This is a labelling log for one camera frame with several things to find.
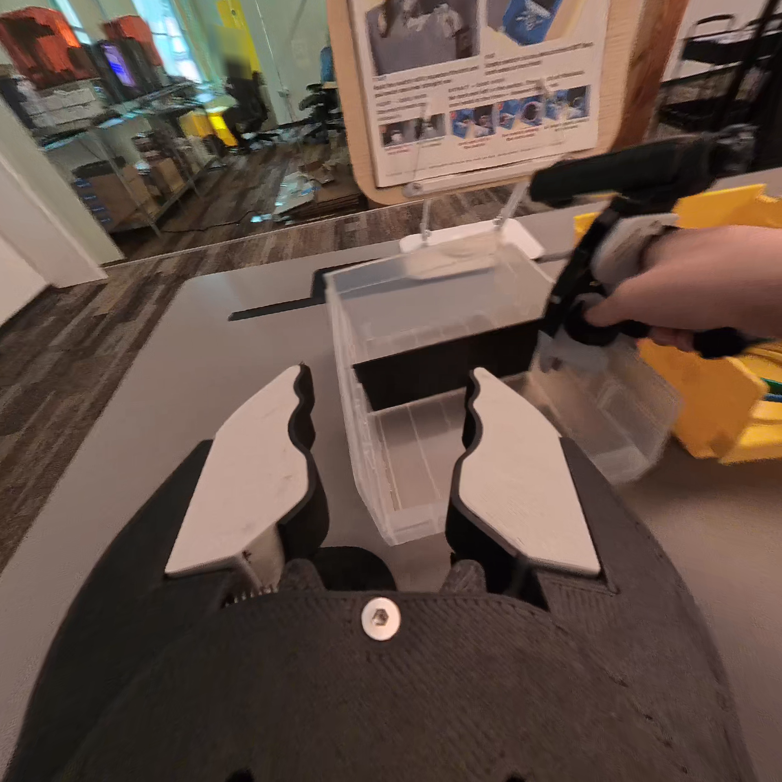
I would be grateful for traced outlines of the black bin divider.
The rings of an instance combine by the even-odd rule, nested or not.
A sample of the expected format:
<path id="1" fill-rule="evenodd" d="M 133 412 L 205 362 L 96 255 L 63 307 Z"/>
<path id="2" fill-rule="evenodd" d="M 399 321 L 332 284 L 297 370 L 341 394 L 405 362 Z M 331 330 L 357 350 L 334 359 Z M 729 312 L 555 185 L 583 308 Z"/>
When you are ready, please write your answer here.
<path id="1" fill-rule="evenodd" d="M 440 341 L 353 365 L 372 411 L 415 403 L 467 385 L 476 368 L 497 378 L 528 371 L 540 321 L 525 321 Z"/>

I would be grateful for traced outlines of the black strip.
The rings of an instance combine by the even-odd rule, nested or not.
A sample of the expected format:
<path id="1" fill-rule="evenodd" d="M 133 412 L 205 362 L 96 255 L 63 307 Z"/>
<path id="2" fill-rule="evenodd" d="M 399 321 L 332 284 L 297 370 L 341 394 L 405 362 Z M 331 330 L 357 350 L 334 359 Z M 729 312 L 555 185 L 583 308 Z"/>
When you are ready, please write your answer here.
<path id="1" fill-rule="evenodd" d="M 325 269 L 319 269 L 314 272 L 311 283 L 309 295 L 301 299 L 293 299 L 285 302 L 279 302 L 274 304 L 265 305 L 262 307 L 249 308 L 245 310 L 237 310 L 232 312 L 228 320 L 230 322 L 243 321 L 254 318 L 261 318 L 276 314 L 282 314 L 288 311 L 307 309 L 312 307 L 318 307 L 325 304 L 326 301 L 326 281 L 325 277 L 331 274 L 337 267 L 330 267 Z"/>

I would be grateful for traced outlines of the metal shelving rack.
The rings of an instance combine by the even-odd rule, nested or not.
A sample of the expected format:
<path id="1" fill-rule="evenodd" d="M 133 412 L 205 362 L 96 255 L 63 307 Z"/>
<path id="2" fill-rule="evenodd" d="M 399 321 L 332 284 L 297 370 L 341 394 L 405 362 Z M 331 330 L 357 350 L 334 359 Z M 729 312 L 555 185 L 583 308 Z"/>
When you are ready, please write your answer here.
<path id="1" fill-rule="evenodd" d="M 75 177 L 88 176 L 83 167 L 119 171 L 132 164 L 144 170 L 163 158 L 175 162 L 188 188 L 156 226 L 119 233 L 101 227 L 112 236 L 141 230 L 161 236 L 169 213 L 187 195 L 199 194 L 201 179 L 220 166 L 220 139 L 190 82 L 120 103 L 111 103 L 104 87 L 92 79 L 37 91 L 21 75 L 2 73 L 5 105 L 70 187 Z"/>

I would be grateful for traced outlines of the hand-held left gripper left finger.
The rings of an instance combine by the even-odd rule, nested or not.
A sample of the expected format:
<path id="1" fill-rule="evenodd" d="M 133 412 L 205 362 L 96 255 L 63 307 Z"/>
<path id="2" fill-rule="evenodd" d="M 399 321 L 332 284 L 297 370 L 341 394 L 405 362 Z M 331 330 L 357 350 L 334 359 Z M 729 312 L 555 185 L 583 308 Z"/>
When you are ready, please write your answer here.
<path id="1" fill-rule="evenodd" d="M 327 537 L 327 498 L 311 449 L 314 383 L 285 369 L 220 426 L 165 567 L 171 578 L 230 570 L 276 591 L 288 562 Z"/>

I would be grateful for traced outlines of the clear plastic bin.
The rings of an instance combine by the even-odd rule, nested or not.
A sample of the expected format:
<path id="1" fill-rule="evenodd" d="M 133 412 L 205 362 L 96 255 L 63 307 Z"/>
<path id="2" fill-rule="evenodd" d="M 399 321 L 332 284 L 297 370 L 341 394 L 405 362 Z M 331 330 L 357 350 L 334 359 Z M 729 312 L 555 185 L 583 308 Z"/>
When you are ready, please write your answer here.
<path id="1" fill-rule="evenodd" d="M 452 338 L 542 318 L 565 253 L 541 263 L 514 246 L 422 249 L 326 275 L 355 483 L 382 538 L 399 545 L 444 531 L 452 474 L 464 453 L 465 387 L 384 411 L 371 410 L 353 365 Z M 602 372 L 569 365 L 499 378 L 577 443 L 613 485 L 658 462 L 679 399 L 617 338 Z"/>

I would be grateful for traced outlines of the yellow plastic bin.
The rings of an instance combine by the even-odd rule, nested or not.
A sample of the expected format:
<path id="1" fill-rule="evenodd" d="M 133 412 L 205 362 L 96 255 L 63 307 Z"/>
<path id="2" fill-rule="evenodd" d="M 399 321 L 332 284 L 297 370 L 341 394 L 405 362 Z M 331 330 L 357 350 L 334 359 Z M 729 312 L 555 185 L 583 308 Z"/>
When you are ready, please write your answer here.
<path id="1" fill-rule="evenodd" d="M 683 229 L 781 228 L 780 197 L 764 183 L 681 199 L 673 212 Z M 640 357 L 677 391 L 682 407 L 672 432 L 691 456 L 720 464 L 781 458 L 779 341 L 740 357 L 705 360 L 645 339 Z"/>

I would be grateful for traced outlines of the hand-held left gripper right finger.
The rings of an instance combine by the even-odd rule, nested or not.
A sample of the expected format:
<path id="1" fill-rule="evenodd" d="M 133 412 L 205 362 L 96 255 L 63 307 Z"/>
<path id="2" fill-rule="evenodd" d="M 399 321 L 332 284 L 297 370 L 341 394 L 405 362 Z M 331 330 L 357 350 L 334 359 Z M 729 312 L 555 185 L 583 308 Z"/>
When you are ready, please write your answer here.
<path id="1" fill-rule="evenodd" d="M 505 596 L 542 596 L 541 572 L 601 575 L 562 436 L 483 367 L 468 376 L 462 443 L 446 511 L 453 562 L 477 562 Z"/>

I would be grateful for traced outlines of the cardboard boxes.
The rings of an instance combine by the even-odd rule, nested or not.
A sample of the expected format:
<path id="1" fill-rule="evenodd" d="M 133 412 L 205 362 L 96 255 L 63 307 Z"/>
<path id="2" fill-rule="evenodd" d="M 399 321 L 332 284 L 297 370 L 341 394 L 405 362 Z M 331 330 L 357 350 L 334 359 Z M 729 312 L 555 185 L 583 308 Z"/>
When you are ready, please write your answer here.
<path id="1" fill-rule="evenodd" d="M 178 166 L 169 158 L 144 170 L 127 164 L 119 171 L 102 171 L 96 166 L 81 171 L 88 176 L 75 177 L 71 187 L 108 233 L 156 226 L 188 188 Z"/>

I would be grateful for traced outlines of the wooden poster board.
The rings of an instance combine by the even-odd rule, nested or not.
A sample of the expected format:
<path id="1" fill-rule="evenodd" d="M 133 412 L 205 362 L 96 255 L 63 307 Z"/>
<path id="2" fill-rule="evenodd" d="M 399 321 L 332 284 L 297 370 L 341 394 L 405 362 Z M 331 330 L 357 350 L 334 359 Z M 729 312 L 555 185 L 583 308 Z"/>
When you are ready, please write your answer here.
<path id="1" fill-rule="evenodd" d="M 592 149 L 567 153 L 554 159 L 542 158 L 513 166 L 472 171 L 454 177 L 434 178 L 401 186 L 378 187 L 348 2 L 327 2 L 330 42 L 335 59 L 337 87 L 346 124 L 349 154 L 357 184 L 366 197 L 370 201 L 391 206 L 440 192 L 508 185 L 513 181 L 527 178 L 537 170 L 560 160 L 578 159 L 611 151 L 621 123 L 627 71 L 643 2 L 609 3 L 597 114 L 598 139 Z"/>

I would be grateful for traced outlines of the printed instruction sheet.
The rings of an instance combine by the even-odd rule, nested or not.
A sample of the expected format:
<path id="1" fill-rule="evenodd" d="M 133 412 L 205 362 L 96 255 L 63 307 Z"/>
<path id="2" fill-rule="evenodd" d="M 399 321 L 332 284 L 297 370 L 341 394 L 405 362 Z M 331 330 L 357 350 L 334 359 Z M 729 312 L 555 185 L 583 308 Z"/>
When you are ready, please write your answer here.
<path id="1" fill-rule="evenodd" d="M 348 2 L 377 186 L 592 149 L 609 6 Z"/>

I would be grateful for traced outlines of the person's right hand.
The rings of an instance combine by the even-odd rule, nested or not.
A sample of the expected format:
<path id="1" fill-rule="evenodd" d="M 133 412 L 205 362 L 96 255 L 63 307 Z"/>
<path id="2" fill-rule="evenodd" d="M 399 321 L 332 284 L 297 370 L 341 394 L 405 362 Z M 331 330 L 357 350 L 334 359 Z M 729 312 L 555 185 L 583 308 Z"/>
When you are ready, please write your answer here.
<path id="1" fill-rule="evenodd" d="M 731 327 L 781 338 L 781 230 L 723 226 L 678 230 L 645 253 L 644 269 L 589 308 L 595 327 L 638 321 L 660 346 L 694 350 L 697 332 Z"/>

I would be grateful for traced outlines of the flattened cardboard sheets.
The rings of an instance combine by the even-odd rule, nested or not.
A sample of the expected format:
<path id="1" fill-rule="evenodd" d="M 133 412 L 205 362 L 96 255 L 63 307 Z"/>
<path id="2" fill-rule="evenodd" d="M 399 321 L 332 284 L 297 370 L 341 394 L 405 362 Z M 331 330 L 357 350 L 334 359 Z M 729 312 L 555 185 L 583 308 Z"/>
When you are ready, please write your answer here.
<path id="1" fill-rule="evenodd" d="M 367 197 L 347 160 L 316 160 L 281 181 L 272 218 L 304 222 L 337 217 L 367 208 Z"/>

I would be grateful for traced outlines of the orange 3D printer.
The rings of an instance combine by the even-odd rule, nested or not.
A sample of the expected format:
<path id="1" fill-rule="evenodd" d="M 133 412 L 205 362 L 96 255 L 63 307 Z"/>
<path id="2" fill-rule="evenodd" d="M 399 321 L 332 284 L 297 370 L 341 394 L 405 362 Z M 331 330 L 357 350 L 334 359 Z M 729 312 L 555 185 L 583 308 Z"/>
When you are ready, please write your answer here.
<path id="1" fill-rule="evenodd" d="M 120 16 L 101 27 L 104 37 L 99 46 L 126 96 L 135 98 L 169 85 L 152 32 L 141 16 Z"/>
<path id="2" fill-rule="evenodd" d="M 1 42 L 15 68 L 37 90 L 98 77 L 64 14 L 28 6 L 1 15 Z"/>

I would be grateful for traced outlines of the wooden post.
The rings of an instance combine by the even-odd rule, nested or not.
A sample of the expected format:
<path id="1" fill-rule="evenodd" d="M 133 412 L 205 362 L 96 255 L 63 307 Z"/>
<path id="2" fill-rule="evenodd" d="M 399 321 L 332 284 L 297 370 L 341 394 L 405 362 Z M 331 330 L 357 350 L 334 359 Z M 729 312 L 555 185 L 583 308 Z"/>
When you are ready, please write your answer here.
<path id="1" fill-rule="evenodd" d="M 655 114 L 663 74 L 689 1 L 644 1 L 627 71 L 619 131 L 611 151 L 643 142 Z"/>

